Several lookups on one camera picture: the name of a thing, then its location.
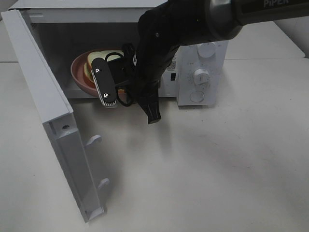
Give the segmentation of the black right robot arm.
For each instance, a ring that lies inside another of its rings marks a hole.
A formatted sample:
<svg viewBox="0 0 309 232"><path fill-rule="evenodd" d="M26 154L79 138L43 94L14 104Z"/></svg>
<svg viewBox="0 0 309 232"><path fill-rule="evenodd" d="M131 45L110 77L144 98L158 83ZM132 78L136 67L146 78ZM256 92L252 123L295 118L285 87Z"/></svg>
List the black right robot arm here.
<svg viewBox="0 0 309 232"><path fill-rule="evenodd" d="M156 123L158 83L180 46L231 40L247 24L308 14L306 0L169 0L139 18L137 46L122 46L124 88Z"/></svg>

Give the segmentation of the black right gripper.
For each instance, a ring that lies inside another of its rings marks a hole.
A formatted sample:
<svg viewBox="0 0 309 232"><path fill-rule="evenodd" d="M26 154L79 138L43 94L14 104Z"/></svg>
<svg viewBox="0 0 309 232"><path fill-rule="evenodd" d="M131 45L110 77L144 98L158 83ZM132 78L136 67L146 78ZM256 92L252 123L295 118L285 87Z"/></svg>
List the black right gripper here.
<svg viewBox="0 0 309 232"><path fill-rule="evenodd" d="M122 46L123 54L110 61L110 70L117 90L126 93L126 99L117 97L123 106L138 103L147 115L148 124L161 120L159 109L158 81L160 76L154 70L147 56L142 57L131 43Z"/></svg>

